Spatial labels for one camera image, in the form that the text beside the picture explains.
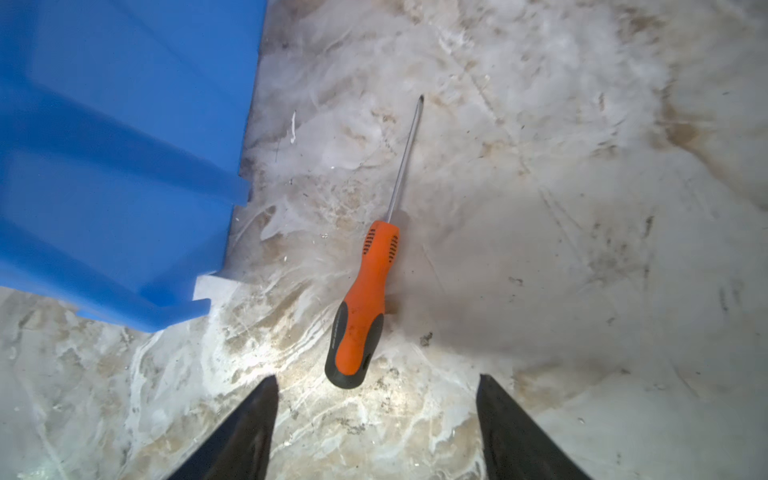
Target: screwdriver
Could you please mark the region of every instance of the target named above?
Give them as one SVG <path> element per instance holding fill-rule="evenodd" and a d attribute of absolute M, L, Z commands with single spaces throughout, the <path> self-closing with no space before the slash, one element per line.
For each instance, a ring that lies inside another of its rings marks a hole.
<path fill-rule="evenodd" d="M 331 344 L 326 358 L 326 376 L 335 386 L 353 389 L 366 377 L 368 364 L 384 327 L 384 285 L 397 256 L 400 229 L 392 225 L 403 174 L 411 154 L 413 136 L 424 108 L 424 95 L 416 103 L 406 151 L 389 201 L 386 221 L 377 220 L 368 229 L 362 245 L 362 262 L 355 283 L 347 292 L 333 320 Z"/>

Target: blue plastic crate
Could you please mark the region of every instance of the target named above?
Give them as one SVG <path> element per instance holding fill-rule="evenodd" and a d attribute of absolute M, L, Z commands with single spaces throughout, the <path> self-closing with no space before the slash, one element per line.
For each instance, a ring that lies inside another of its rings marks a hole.
<path fill-rule="evenodd" d="M 266 0 L 0 5 L 0 283 L 143 331 L 205 315 Z"/>

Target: stain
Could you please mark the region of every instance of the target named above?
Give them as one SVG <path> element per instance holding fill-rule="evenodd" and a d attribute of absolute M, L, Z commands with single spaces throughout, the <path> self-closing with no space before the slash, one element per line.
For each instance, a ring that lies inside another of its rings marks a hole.
<path fill-rule="evenodd" d="M 128 463 L 128 454 L 130 452 L 131 452 L 131 443 L 129 442 L 128 445 L 123 447 L 123 449 L 120 452 L 121 453 L 121 455 L 120 455 L 120 466 L 123 466 L 126 463 Z"/>
<path fill-rule="evenodd" d="M 757 127 L 751 128 L 748 131 L 746 131 L 747 137 L 751 137 L 757 140 L 761 140 L 765 138 L 765 136 L 768 134 L 768 125 L 761 124 Z"/>
<path fill-rule="evenodd" d="M 393 115 L 391 112 L 386 112 L 381 110 L 371 110 L 371 115 L 378 118 L 385 124 L 397 123 L 397 117 L 395 117 L 395 115 Z"/>
<path fill-rule="evenodd" d="M 728 302 L 725 297 L 725 289 L 723 287 L 718 291 L 718 297 L 720 298 L 720 309 L 723 310 L 723 314 L 728 316 Z"/>
<path fill-rule="evenodd" d="M 400 298 L 396 295 L 384 296 L 384 315 L 397 315 L 400 313 Z"/>
<path fill-rule="evenodd" d="M 421 12 L 406 8 L 405 0 L 376 0 L 376 4 L 390 15 L 407 17 L 414 25 L 422 21 Z"/>
<path fill-rule="evenodd" d="M 293 20 L 300 20 L 317 11 L 325 2 L 326 0 L 282 0 L 280 4 Z"/>
<path fill-rule="evenodd" d="M 648 238 L 652 228 L 654 228 L 654 216 L 648 215 L 648 217 L 645 219 L 645 231 L 643 232 L 643 238 Z"/>
<path fill-rule="evenodd" d="M 650 42 L 659 40 L 658 31 L 665 23 L 655 15 L 643 12 L 639 8 L 626 7 L 619 11 L 619 38 L 627 43 L 635 39 L 641 32 L 650 36 Z"/>
<path fill-rule="evenodd" d="M 149 445 L 136 453 L 137 458 L 168 458 L 189 445 L 189 439 L 196 438 L 217 423 L 217 415 L 206 404 L 200 403 L 188 413 L 174 420 L 168 429 Z"/>
<path fill-rule="evenodd" d="M 594 360 L 580 365 L 552 361 L 519 369 L 512 375 L 515 400 L 531 412 L 555 409 L 602 382 L 611 371 L 615 370 Z"/>
<path fill-rule="evenodd" d="M 712 177 L 728 187 L 738 197 L 751 202 L 760 210 L 768 210 L 768 204 L 763 204 L 755 193 L 746 191 L 739 180 L 730 174 L 717 159 L 707 153 L 704 144 L 707 141 L 708 133 L 701 131 L 697 122 L 711 121 L 711 119 L 695 114 L 681 114 L 677 111 L 670 99 L 675 81 L 674 79 L 670 81 L 659 95 L 661 108 L 657 123 L 664 129 L 667 145 L 671 144 L 693 155 L 705 166 Z M 664 145 L 660 147 L 659 143 L 655 136 L 651 138 L 651 146 L 663 150 Z"/>
<path fill-rule="evenodd" d="M 651 131 L 648 131 L 646 135 L 648 139 L 648 144 L 654 150 L 664 151 L 669 149 L 670 142 L 669 140 L 667 140 L 666 132 L 659 133 L 658 131 L 651 130 Z"/>
<path fill-rule="evenodd" d="M 163 370 L 160 368 L 155 360 L 152 352 L 146 353 L 141 358 L 139 363 L 139 371 L 147 379 L 146 383 L 141 387 L 141 398 L 147 401 L 154 398 L 157 387 L 160 385 Z"/>
<path fill-rule="evenodd" d="M 124 369 L 125 366 L 125 361 L 119 356 L 104 356 L 100 358 L 96 364 L 96 372 L 100 376 L 108 378 L 121 369 Z"/>
<path fill-rule="evenodd" d="M 612 252 L 599 254 L 597 258 L 589 262 L 588 266 L 592 270 L 589 283 L 599 282 L 603 286 L 621 280 L 642 268 L 642 266 L 632 263 L 620 263 Z"/>
<path fill-rule="evenodd" d="M 619 152 L 619 147 L 617 145 L 612 144 L 611 142 L 602 141 L 598 144 L 598 147 L 595 148 L 592 153 L 590 154 L 590 157 L 593 158 L 616 158 Z"/>
<path fill-rule="evenodd" d="M 432 102 L 432 103 L 433 103 L 435 106 L 437 106 L 437 107 L 440 107 L 440 108 L 444 108 L 444 109 L 446 109 L 447 111 L 451 111 L 451 112 L 452 112 L 452 109 L 451 109 L 451 108 L 448 106 L 448 104 L 446 104 L 446 103 L 445 103 L 445 102 L 442 100 L 442 98 L 440 98 L 438 95 L 435 95 L 435 94 L 428 94 L 428 95 L 427 95 L 427 100 L 431 101 L 431 102 Z"/>
<path fill-rule="evenodd" d="M 478 5 L 476 2 L 465 2 L 463 0 L 458 2 L 458 9 L 458 24 L 467 30 L 472 30 L 481 23 L 485 23 L 488 17 L 496 14 L 496 9 L 493 7 L 486 8 L 484 5 Z M 483 30 L 487 27 L 487 25 L 481 26 Z"/>
<path fill-rule="evenodd" d="M 710 401 L 718 396 L 727 395 L 733 391 L 732 387 L 708 382 L 701 377 L 701 372 L 695 372 L 695 375 L 691 375 L 691 372 L 688 372 L 687 374 L 678 372 L 677 376 L 691 393 L 697 398 L 705 401 Z"/>
<path fill-rule="evenodd" d="M 115 391 L 106 392 L 106 398 L 101 400 L 99 411 L 101 412 L 101 416 L 106 419 L 121 415 L 125 409 L 120 394 Z"/>
<path fill-rule="evenodd" d="M 350 435 L 360 435 L 366 430 L 366 424 L 361 423 L 359 425 L 353 425 L 349 419 L 338 419 L 339 425 L 346 428 L 346 432 Z"/>
<path fill-rule="evenodd" d="M 256 215 L 256 218 L 253 219 L 252 224 L 256 225 L 259 230 L 263 230 L 263 228 L 267 226 L 270 220 L 272 220 L 275 212 L 277 212 L 277 207 L 275 205 L 268 206 L 264 209 L 264 211 Z"/>
<path fill-rule="evenodd" d="M 741 293 L 744 290 L 744 282 L 737 278 L 730 281 L 730 294 L 733 296 L 733 301 L 741 307 Z"/>
<path fill-rule="evenodd" d="M 85 370 L 83 367 L 82 358 L 74 350 L 74 348 L 67 349 L 58 357 L 58 364 L 64 369 L 78 369 Z"/>
<path fill-rule="evenodd" d="M 272 310 L 269 315 L 262 318 L 261 321 L 256 324 L 256 326 L 266 329 L 274 327 L 285 316 L 288 309 L 292 308 L 293 305 L 296 304 L 296 301 L 298 301 L 301 294 L 304 293 L 304 291 L 309 288 L 311 284 L 311 282 L 300 283 L 296 288 L 288 293 L 288 295 L 286 295 L 285 298 L 277 304 L 277 306 L 275 306 L 274 310 Z"/>
<path fill-rule="evenodd" d="M 64 398 L 51 400 L 51 408 L 45 413 L 45 422 L 42 426 L 46 432 L 61 432 L 68 426 L 72 418 L 76 418 L 78 409 L 74 404 Z"/>
<path fill-rule="evenodd" d="M 29 323 L 29 320 L 31 320 L 32 316 L 35 314 L 36 310 L 30 310 L 26 315 L 22 317 L 21 320 L 18 321 L 18 329 L 23 330 L 27 323 Z"/>
<path fill-rule="evenodd" d="M 365 135 L 356 134 L 355 132 L 352 131 L 351 128 L 347 127 L 346 125 L 344 125 L 341 131 L 347 137 L 352 138 L 355 142 L 357 142 L 357 144 L 362 148 L 365 148 L 366 144 L 368 144 L 368 138 L 366 138 Z"/>
<path fill-rule="evenodd" d="M 235 370 L 235 373 L 232 374 L 232 378 L 230 379 L 230 383 L 238 383 L 241 376 L 243 376 L 243 369 Z"/>
<path fill-rule="evenodd" d="M 388 390 L 389 385 L 387 384 L 387 381 L 386 381 L 387 376 L 393 379 L 396 379 L 400 376 L 400 371 L 395 367 L 390 368 L 389 370 L 384 372 L 384 375 L 380 376 L 379 379 L 376 380 L 376 383 L 374 384 L 373 389 L 382 390 L 382 391 Z"/>
<path fill-rule="evenodd" d="M 367 197 L 368 193 L 359 184 L 351 185 L 349 183 L 342 187 L 340 192 L 340 196 L 343 198 L 342 202 L 350 210 L 357 210 L 360 207 L 362 204 L 360 200 L 361 194 Z"/>
<path fill-rule="evenodd" d="M 259 247 L 261 247 L 261 255 L 258 259 L 259 265 L 267 265 L 277 261 L 283 260 L 285 254 L 283 252 L 289 249 L 289 239 L 282 233 L 275 233 L 271 237 L 261 240 Z"/>
<path fill-rule="evenodd" d="M 294 320 L 294 323 L 288 332 L 280 337 L 280 343 L 277 344 L 277 349 L 279 351 L 288 350 L 293 344 L 301 340 L 304 332 L 306 332 L 306 325 L 300 321 L 297 322 Z"/>
<path fill-rule="evenodd" d="M 150 478 L 151 460 L 152 458 L 147 455 L 131 458 L 131 467 L 127 469 L 129 472 L 121 480 L 145 480 Z"/>
<path fill-rule="evenodd" d="M 349 209 L 339 207 L 334 213 L 336 214 L 336 221 L 333 224 L 336 226 L 337 230 L 346 232 L 354 230 L 354 228 L 357 227 L 357 221 L 349 214 Z"/>
<path fill-rule="evenodd" d="M 334 105 L 336 103 L 337 98 L 340 95 L 354 93 L 356 91 L 355 79 L 356 77 L 353 75 L 347 75 L 343 78 L 340 78 L 330 87 L 322 90 L 320 93 L 317 94 L 317 104 L 320 106 Z"/>
<path fill-rule="evenodd" d="M 345 45 L 350 45 L 350 44 L 353 44 L 353 43 L 363 43 L 365 41 L 372 41 L 372 40 L 376 40 L 378 37 L 379 36 L 374 31 L 367 31 L 364 34 L 357 35 L 357 36 L 355 36 L 355 35 L 347 35 L 347 36 L 339 38 L 335 42 L 333 42 L 333 43 L 327 45 L 325 48 L 323 48 L 322 54 L 327 55 L 331 51 L 336 51 L 336 50 L 340 49 L 341 47 L 343 47 Z M 307 51 L 306 53 L 307 54 L 312 54 L 313 53 L 312 52 L 312 50 L 313 50 L 312 49 L 312 45 L 309 45 L 309 47 L 310 47 L 309 51 Z"/>
<path fill-rule="evenodd" d="M 479 157 L 480 158 L 491 157 L 495 152 L 504 150 L 505 148 L 507 148 L 507 146 L 508 145 L 503 141 L 498 141 L 498 140 L 491 141 L 491 142 L 484 141 L 482 143 L 482 147 L 480 148 Z"/>
<path fill-rule="evenodd" d="M 432 332 L 427 333 L 426 335 L 422 335 L 422 337 L 419 339 L 419 343 L 423 347 L 429 346 L 429 342 L 432 340 Z"/>
<path fill-rule="evenodd" d="M 663 383 L 654 383 L 652 386 L 643 388 L 646 392 L 663 392 L 667 389 L 667 386 Z"/>
<path fill-rule="evenodd" d="M 424 71 L 424 63 L 420 61 L 419 63 L 412 63 L 408 65 L 408 67 L 406 68 L 406 71 L 404 72 L 404 75 L 409 78 L 422 77 L 423 71 Z"/>
<path fill-rule="evenodd" d="M 384 411 L 384 413 L 386 413 L 386 414 L 390 414 L 390 413 L 392 413 L 392 412 L 393 412 L 393 408 L 392 408 L 392 397 L 389 397 L 389 396 L 388 396 L 388 397 L 385 397 L 385 398 L 384 398 L 384 400 L 382 400 L 382 401 L 381 401 L 381 403 L 379 404 L 379 407 L 380 407 L 380 408 L 381 408 L 381 410 L 383 410 L 383 411 Z"/>
<path fill-rule="evenodd" d="M 442 427 L 442 416 L 438 415 L 432 418 L 425 426 L 429 427 L 433 432 L 440 432 Z M 454 465 L 441 464 L 441 468 L 450 469 L 453 472 L 460 472 L 468 468 L 472 468 L 475 463 L 476 454 L 481 450 L 482 435 L 480 434 L 480 421 L 475 414 L 471 414 L 463 422 L 451 429 L 451 434 L 447 439 L 443 439 L 435 445 L 434 456 L 435 458 L 443 458 L 443 462 L 451 462 Z M 474 470 L 469 472 L 474 477 L 468 478 L 482 478 L 479 476 L 479 471 Z"/>

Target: concrete floor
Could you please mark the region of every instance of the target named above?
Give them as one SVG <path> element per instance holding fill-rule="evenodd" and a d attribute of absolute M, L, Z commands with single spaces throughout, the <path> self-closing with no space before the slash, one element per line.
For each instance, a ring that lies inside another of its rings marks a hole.
<path fill-rule="evenodd" d="M 147 335 L 0 291 L 0 478 L 163 478 L 272 372 L 272 479 L 483 478 L 480 372 L 596 479 L 765 478 L 763 5 L 277 0 L 211 314 Z M 329 328 L 421 93 L 342 391 Z"/>

